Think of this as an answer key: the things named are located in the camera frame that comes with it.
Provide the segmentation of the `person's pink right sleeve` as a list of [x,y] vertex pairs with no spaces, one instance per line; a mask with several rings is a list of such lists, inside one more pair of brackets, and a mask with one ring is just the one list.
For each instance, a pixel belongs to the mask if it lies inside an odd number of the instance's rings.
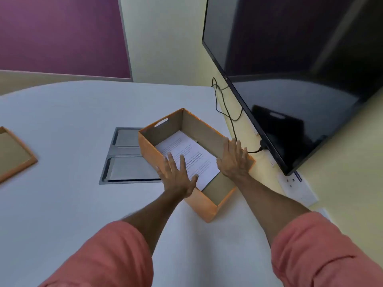
[[271,265],[284,287],[383,287],[383,269],[318,212],[278,233]]

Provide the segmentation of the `person's left forearm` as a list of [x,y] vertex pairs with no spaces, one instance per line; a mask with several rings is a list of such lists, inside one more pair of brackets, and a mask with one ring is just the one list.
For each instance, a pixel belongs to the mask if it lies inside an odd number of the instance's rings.
[[196,182],[164,186],[164,192],[144,208],[121,219],[136,228],[144,237],[151,255],[154,254],[156,245],[166,223],[178,204],[189,197]]

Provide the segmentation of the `person's right hand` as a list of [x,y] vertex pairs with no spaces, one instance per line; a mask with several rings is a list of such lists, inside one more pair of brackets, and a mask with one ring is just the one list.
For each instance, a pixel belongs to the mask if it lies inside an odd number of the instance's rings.
[[249,176],[249,168],[247,165],[248,149],[242,148],[243,154],[240,161],[235,157],[236,139],[229,140],[225,138],[223,143],[223,154],[220,159],[225,163],[225,172],[222,172],[227,178],[233,182],[244,179]]

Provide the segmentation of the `person's pink sleeve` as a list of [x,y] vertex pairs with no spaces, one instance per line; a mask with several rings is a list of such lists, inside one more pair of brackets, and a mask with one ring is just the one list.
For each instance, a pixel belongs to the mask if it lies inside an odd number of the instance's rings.
[[318,212],[278,233],[271,265],[284,287],[383,287],[383,269]]
[[126,222],[107,224],[39,287],[151,287],[152,255],[143,235]]

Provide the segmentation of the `white wall socket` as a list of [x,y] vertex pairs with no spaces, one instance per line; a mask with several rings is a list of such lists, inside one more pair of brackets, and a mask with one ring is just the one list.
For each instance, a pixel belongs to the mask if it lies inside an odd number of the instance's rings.
[[306,208],[318,203],[316,194],[311,189],[307,180],[298,171],[289,176],[279,172],[277,179],[288,198],[299,202]]

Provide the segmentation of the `orange cardboard box lid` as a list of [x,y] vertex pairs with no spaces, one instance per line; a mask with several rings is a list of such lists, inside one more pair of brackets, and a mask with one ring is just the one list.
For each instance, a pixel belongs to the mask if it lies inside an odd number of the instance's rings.
[[37,162],[35,154],[21,139],[0,127],[0,184]]

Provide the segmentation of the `person's right forearm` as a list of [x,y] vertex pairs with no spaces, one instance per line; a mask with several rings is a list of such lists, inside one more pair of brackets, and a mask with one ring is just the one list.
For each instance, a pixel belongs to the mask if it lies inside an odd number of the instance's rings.
[[274,192],[248,173],[232,178],[262,227],[269,245],[290,222],[311,212],[302,204]]

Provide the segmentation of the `orange cardboard box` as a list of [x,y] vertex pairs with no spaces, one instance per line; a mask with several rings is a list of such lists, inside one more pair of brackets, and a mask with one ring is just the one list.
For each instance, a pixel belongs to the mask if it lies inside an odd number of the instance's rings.
[[[190,111],[181,108],[139,130],[141,155],[154,169],[158,166],[163,170],[164,159],[164,155],[155,146],[179,130],[195,140],[216,159],[222,157],[226,137]],[[203,191],[195,188],[185,201],[205,222],[209,223],[235,190],[234,183],[219,172]]]

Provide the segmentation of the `black flat screen television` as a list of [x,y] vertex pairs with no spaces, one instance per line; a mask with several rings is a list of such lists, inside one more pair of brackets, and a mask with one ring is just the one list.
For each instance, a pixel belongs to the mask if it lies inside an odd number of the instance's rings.
[[202,44],[286,176],[383,89],[383,0],[207,0]]

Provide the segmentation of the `purple pin board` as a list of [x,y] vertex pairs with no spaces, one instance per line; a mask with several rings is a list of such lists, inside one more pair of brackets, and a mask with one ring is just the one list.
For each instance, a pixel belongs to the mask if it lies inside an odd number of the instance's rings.
[[121,0],[0,0],[0,70],[132,80]]

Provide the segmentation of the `white printed paper sheet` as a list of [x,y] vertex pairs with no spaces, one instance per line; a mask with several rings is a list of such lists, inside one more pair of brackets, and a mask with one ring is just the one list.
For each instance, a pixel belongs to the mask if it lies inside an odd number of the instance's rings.
[[178,169],[180,155],[183,155],[188,178],[198,175],[196,188],[200,191],[203,191],[219,173],[216,157],[180,130],[157,144],[155,148],[162,155],[171,153]]

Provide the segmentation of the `person's left hand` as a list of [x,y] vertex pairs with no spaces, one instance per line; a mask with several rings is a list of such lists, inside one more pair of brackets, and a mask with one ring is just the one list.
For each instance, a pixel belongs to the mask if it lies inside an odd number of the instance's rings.
[[177,198],[184,199],[191,196],[194,190],[189,189],[191,178],[189,179],[187,173],[184,155],[179,156],[179,163],[180,168],[177,168],[177,173],[174,176],[167,176],[167,156],[164,156],[163,170],[161,171],[165,174],[165,180],[162,182],[166,192],[175,194]]

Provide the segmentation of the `person's pink left sleeve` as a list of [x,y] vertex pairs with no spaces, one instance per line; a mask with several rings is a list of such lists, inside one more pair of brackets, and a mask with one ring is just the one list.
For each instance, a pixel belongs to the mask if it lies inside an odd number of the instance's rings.
[[39,287],[151,287],[152,255],[143,235],[126,222],[107,224]]

